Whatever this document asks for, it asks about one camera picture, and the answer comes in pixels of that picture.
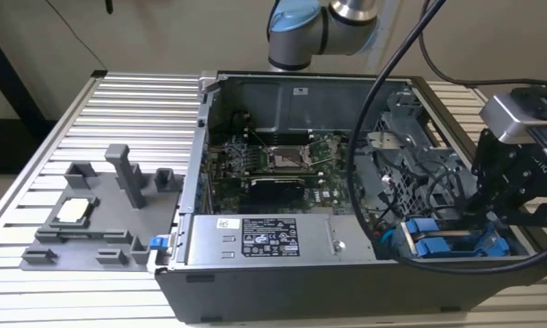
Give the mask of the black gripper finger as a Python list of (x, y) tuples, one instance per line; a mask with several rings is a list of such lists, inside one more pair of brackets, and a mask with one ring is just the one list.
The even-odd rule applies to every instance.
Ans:
[(524, 206), (495, 208), (491, 212), (507, 226), (547, 226), (547, 203), (532, 212)]
[(534, 198), (524, 187), (481, 188), (464, 203), (464, 216), (484, 219), (490, 212), (496, 215), (511, 212)]

